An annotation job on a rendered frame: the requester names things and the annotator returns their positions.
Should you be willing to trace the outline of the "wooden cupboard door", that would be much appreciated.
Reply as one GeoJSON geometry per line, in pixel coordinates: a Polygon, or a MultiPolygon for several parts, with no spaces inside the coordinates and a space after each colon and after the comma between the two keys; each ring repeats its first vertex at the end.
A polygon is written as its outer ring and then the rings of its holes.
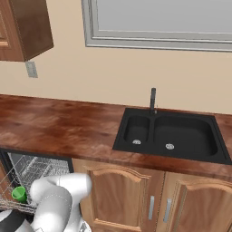
{"type": "Polygon", "coordinates": [[[167,172],[156,232],[232,232],[232,182],[167,172]]]}
{"type": "Polygon", "coordinates": [[[91,194],[81,201],[83,219],[92,232],[155,232],[164,173],[74,159],[76,172],[92,180],[91,194]],[[150,196],[155,197],[149,220],[150,196]]]}

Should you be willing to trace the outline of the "green cup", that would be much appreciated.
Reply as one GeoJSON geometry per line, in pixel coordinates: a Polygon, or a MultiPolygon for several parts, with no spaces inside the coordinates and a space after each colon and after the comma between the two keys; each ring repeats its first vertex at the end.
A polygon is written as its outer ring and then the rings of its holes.
{"type": "Polygon", "coordinates": [[[20,203],[25,203],[27,200],[25,188],[23,186],[14,188],[12,191],[12,198],[16,199],[20,203]]]}

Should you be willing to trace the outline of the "black tap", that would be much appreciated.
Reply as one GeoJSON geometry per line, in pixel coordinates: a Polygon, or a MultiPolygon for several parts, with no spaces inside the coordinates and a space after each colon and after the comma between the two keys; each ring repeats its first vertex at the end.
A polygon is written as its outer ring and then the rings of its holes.
{"type": "Polygon", "coordinates": [[[156,88],[151,88],[150,92],[150,113],[156,114],[157,110],[155,109],[155,100],[156,100],[156,88]]]}

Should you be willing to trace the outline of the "black double sink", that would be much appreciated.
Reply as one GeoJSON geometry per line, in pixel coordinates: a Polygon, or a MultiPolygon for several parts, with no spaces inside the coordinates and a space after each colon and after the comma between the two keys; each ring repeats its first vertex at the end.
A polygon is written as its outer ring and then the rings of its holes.
{"type": "Polygon", "coordinates": [[[232,165],[216,118],[211,115],[127,108],[113,148],[232,165]]]}

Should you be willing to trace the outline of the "grey framed window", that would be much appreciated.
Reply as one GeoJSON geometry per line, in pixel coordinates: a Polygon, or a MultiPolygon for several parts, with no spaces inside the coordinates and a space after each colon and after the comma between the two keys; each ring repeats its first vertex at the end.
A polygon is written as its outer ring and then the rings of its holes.
{"type": "Polygon", "coordinates": [[[91,47],[232,53],[232,0],[82,0],[91,47]]]}

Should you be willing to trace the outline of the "grey wall socket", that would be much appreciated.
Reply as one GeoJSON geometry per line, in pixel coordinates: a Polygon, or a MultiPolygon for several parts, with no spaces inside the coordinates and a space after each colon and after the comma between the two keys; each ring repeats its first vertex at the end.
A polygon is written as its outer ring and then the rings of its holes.
{"type": "Polygon", "coordinates": [[[25,67],[30,78],[37,78],[38,74],[36,71],[35,62],[26,62],[25,67]]]}

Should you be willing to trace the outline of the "wooden wall cupboard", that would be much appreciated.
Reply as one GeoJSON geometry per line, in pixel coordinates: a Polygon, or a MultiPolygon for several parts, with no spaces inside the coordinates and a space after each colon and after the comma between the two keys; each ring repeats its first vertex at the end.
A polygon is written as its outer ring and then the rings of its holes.
{"type": "Polygon", "coordinates": [[[0,61],[27,62],[51,48],[46,0],[0,0],[0,61]]]}

